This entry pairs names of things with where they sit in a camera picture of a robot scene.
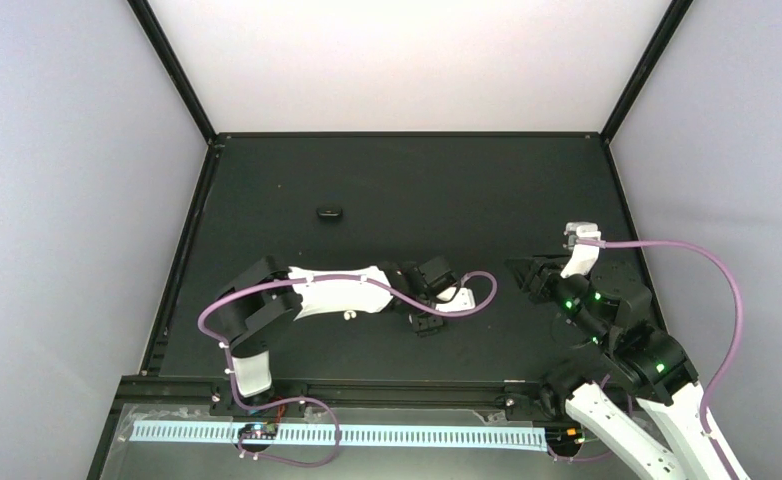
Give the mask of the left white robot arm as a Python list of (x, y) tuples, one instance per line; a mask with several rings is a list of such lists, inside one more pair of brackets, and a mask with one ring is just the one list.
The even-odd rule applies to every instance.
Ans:
[(296, 321), (342, 313), (398, 313), (420, 334), (443, 325), (439, 316), (397, 298), (390, 291), (442, 313), (476, 306), (473, 293), (442, 257), (425, 263), (382, 262), (351, 270), (354, 280), (326, 280), (274, 287), (235, 298), (216, 308), (218, 332), (226, 338), (230, 369), (240, 397), (248, 400), (272, 388), (270, 350)]

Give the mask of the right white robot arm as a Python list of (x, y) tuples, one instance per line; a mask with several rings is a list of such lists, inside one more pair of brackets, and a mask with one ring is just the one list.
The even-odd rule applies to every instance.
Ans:
[(533, 303), (554, 305), (589, 340), (610, 381), (663, 438), (645, 431), (577, 364), (553, 371), (537, 390), (545, 416), (578, 422), (641, 479), (747, 478), (703, 404), (708, 391), (685, 349), (651, 322), (653, 295), (632, 265), (548, 255), (506, 266)]

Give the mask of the black earbud charging case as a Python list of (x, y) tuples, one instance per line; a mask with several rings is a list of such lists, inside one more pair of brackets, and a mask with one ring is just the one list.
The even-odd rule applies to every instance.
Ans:
[(337, 205), (325, 205), (316, 209), (316, 215), (323, 222), (337, 222), (343, 218), (344, 210)]

